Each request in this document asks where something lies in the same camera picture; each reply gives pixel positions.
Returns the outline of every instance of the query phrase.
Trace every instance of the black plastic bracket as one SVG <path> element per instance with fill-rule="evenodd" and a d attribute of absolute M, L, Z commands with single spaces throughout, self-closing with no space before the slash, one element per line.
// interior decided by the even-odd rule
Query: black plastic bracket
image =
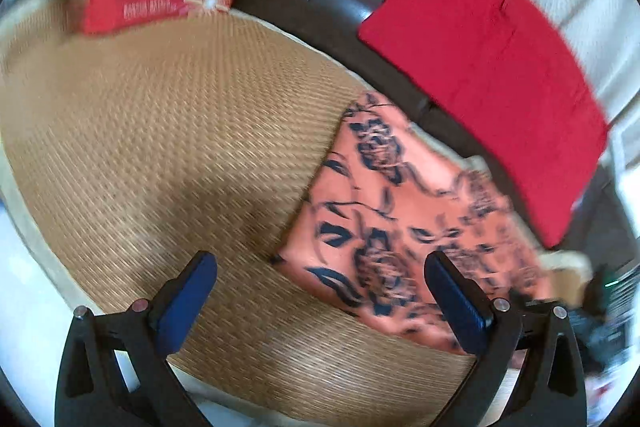
<path fill-rule="evenodd" d="M 74 311 L 56 390 L 56 427 L 210 426 L 166 361 L 187 336 L 216 281 L 215 257 L 198 252 L 149 302 L 94 315 Z M 115 351 L 126 351 L 140 380 L 130 393 Z"/>
<path fill-rule="evenodd" d="M 533 302 L 522 306 L 514 294 L 509 300 L 490 301 L 474 281 L 460 275 L 441 251 L 428 255 L 424 272 L 458 340 L 471 336 L 471 345 L 485 345 L 476 353 L 476 363 L 432 427 L 476 427 L 489 409 L 518 349 L 527 349 L 524 365 L 504 412 L 493 425 L 586 425 L 580 353 L 566 309 L 560 303 Z M 487 310 L 492 314 L 491 319 L 486 315 Z M 476 341 L 483 335 L 486 344 Z"/>

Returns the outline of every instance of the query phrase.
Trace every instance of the dark leather couch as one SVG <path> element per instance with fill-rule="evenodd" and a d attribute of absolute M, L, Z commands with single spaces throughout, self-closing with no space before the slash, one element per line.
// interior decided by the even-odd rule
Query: dark leather couch
<path fill-rule="evenodd" d="M 235 0 L 234 7 L 267 20 L 336 58 L 394 100 L 411 120 L 461 156 L 481 155 L 489 165 L 497 187 L 511 197 L 516 211 L 530 224 L 524 202 L 496 158 L 460 124 L 431 103 L 404 74 L 358 40 L 358 26 L 382 1 Z M 595 264 L 607 263 L 614 270 L 622 269 L 638 256 L 638 244 L 605 169 L 598 170 L 559 246 L 586 251 Z"/>

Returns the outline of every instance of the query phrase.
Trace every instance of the pink floral cloth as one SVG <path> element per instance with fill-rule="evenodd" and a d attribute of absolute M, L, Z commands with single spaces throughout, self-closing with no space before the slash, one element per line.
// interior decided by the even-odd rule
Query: pink floral cloth
<path fill-rule="evenodd" d="M 276 269 L 388 335 L 462 352 L 424 281 L 441 249 L 489 298 L 511 287 L 549 298 L 550 282 L 487 174 L 430 149 L 384 96 L 344 112 Z"/>

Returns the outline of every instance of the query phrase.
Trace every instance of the metal screw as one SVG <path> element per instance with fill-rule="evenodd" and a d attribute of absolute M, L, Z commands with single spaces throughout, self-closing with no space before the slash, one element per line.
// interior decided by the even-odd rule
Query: metal screw
<path fill-rule="evenodd" d="M 507 299 L 498 298 L 494 301 L 494 308 L 499 312 L 508 312 L 509 308 L 511 308 L 511 305 L 509 304 L 509 301 Z"/>
<path fill-rule="evenodd" d="M 147 308 L 149 308 L 149 301 L 146 299 L 138 299 L 133 301 L 133 304 L 131 305 L 131 309 L 136 313 L 143 312 Z"/>
<path fill-rule="evenodd" d="M 76 307 L 76 309 L 74 310 L 74 317 L 76 319 L 81 319 L 86 315 L 86 312 L 89 311 L 89 308 L 87 308 L 86 306 L 78 306 Z"/>
<path fill-rule="evenodd" d="M 556 306 L 554 308 L 554 315 L 556 317 L 558 317 L 559 319 L 565 319 L 566 318 L 566 310 L 564 308 L 562 308 L 562 306 Z"/>

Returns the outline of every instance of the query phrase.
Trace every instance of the woven mat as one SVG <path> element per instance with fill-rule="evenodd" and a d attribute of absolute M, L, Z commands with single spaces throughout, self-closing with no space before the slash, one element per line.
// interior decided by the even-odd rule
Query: woven mat
<path fill-rule="evenodd" d="M 360 84 L 230 15 L 106 38 L 66 20 L 63 0 L 25 0 L 2 20 L 0 129 L 31 216 L 82 290 L 120 311 L 210 250 L 218 283 L 172 363 L 294 418 L 428 423 L 472 359 L 369 330 L 267 263 Z"/>

